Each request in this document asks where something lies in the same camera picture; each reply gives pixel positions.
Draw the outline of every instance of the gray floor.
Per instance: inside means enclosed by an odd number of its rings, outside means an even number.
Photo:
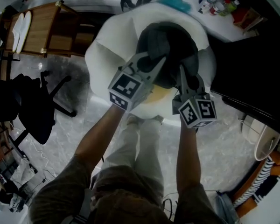
[[[64,107],[77,110],[77,116],[70,118],[56,111],[56,125],[45,145],[39,144],[31,137],[27,137],[20,148],[30,158],[39,173],[29,182],[31,188],[41,183],[44,178],[52,180],[52,175],[59,174],[73,156],[74,151],[83,135],[102,117],[108,106],[98,102],[89,86],[89,73],[85,61],[81,57],[71,58],[61,56],[20,56],[20,62],[13,62],[11,78],[23,73],[31,78],[40,77],[40,72],[49,70],[47,77],[49,92],[66,75],[72,80],[66,83],[57,93],[55,101]],[[215,102],[218,121],[206,128],[201,128],[197,134],[198,151],[202,165],[202,184],[206,190],[232,189],[245,175],[253,164],[253,149],[240,133],[240,122],[237,120],[238,111],[225,105],[218,95],[212,94]],[[17,118],[15,128],[24,129]],[[14,130],[16,137],[21,133]],[[118,130],[112,143],[116,140]],[[159,159],[165,180],[164,194],[176,192],[175,168],[179,142],[180,128],[163,124],[161,128],[161,145]],[[98,164],[94,173],[100,170]],[[214,192],[207,192],[212,203]],[[177,194],[170,194],[170,198],[177,200]]]

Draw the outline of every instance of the striped cloth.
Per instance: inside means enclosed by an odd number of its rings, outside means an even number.
[[[268,176],[270,176],[271,168],[273,164],[274,161],[270,156],[268,156],[264,166],[262,167],[262,170],[258,173],[257,178],[254,180],[250,188],[233,203],[234,208],[243,204],[247,199],[249,199],[256,192],[256,190],[260,187],[260,185],[267,179]]]

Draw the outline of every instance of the chair wheel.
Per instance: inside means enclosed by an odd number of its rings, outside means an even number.
[[[34,174],[38,173],[37,169],[35,167],[33,167],[33,165],[31,163],[29,164],[29,167],[34,171]]]
[[[22,158],[23,159],[27,159],[28,161],[30,161],[29,158],[27,157],[27,155],[23,151],[21,151],[21,153],[22,153]]]
[[[70,116],[73,118],[77,115],[77,112],[76,111],[73,111],[72,113],[70,113]]]
[[[48,70],[45,70],[45,71],[43,71],[42,73],[43,73],[43,76],[44,76],[44,77],[47,77],[47,76],[50,74],[50,72],[49,72]]]
[[[71,76],[67,76],[67,77],[64,78],[65,82],[69,82],[70,80],[71,80]]]

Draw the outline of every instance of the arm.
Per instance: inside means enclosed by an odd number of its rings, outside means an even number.
[[[176,166],[176,184],[179,195],[186,187],[199,185],[201,167],[196,145],[195,129],[188,129],[182,122]]]
[[[174,223],[223,224],[200,184],[201,167],[195,129],[182,122],[176,168],[178,205]]]
[[[108,148],[124,113],[124,110],[112,105],[78,145],[75,155],[85,162],[90,172],[94,170]]]
[[[91,173],[107,149],[123,114],[124,110],[112,105],[88,131],[65,169],[33,198],[29,207],[31,223],[61,223],[66,217],[80,212]]]

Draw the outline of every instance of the olive shirt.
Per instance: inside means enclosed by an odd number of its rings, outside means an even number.
[[[91,183],[91,173],[73,157],[62,173],[33,199],[28,223],[59,224],[80,212],[84,190],[91,184],[91,214],[87,223],[172,223],[162,210],[162,188],[128,166],[101,171]],[[222,224],[203,186],[189,187],[180,195],[174,223]]]

